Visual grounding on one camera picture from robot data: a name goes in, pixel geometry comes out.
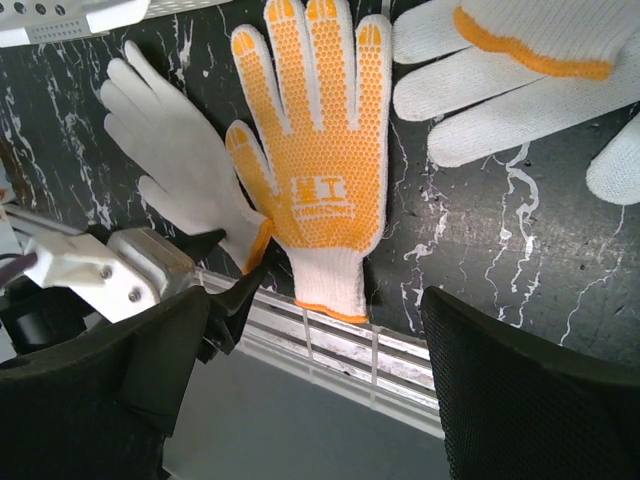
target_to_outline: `orange hem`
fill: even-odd
[[[267,249],[267,246],[269,246],[269,241],[271,240],[273,229],[273,222],[268,218],[264,222],[262,222],[262,225],[260,225],[256,241],[253,242],[253,246],[249,251],[249,258],[247,259],[247,263],[243,268],[240,269],[243,275],[246,275],[251,270],[260,265],[262,257],[264,256],[264,251]]]
[[[367,316],[355,316],[350,317],[349,315],[343,315],[342,313],[338,313],[330,308],[325,307],[324,305],[315,305],[312,303],[304,303],[298,300],[295,300],[296,305],[302,308],[306,308],[307,310],[314,310],[316,312],[326,313],[330,317],[333,317],[337,320],[342,320],[346,323],[358,324],[358,323],[368,323],[369,317]]]
[[[460,35],[487,52],[506,53],[527,68],[552,77],[582,77],[606,80],[613,65],[605,61],[566,61],[539,55],[514,37],[497,37],[485,30],[462,7],[453,12],[453,22]]]

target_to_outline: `hole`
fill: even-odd
[[[5,362],[0,363],[0,370],[9,370],[11,368],[24,367],[29,365],[31,361],[24,357],[14,357]]]

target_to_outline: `black tabletop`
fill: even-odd
[[[353,1],[354,19],[380,12],[380,3]],[[419,3],[397,0],[392,19]],[[137,193],[142,171],[103,130],[98,90],[107,64],[133,40],[219,133],[237,118],[251,124],[229,35],[242,23],[266,33],[263,5],[234,0],[88,40],[0,50],[0,154],[22,205],[78,228],[148,224],[174,235]],[[416,67],[394,66],[394,80]],[[422,290],[436,285],[554,343],[640,365],[640,206],[602,202],[584,180],[637,111],[629,106],[457,169],[427,162],[433,122],[392,112],[387,228],[365,261],[372,323],[422,336]],[[513,164],[521,149],[526,155]],[[277,259],[265,286],[292,295],[286,256]],[[239,275],[221,251],[208,266]]]

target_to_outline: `white ribbed cuff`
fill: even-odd
[[[349,323],[367,321],[362,256],[348,248],[287,249],[296,303]]]

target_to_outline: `bolt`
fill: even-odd
[[[129,301],[131,303],[136,303],[138,300],[140,300],[140,297],[140,290],[138,290],[137,288],[129,292]]]

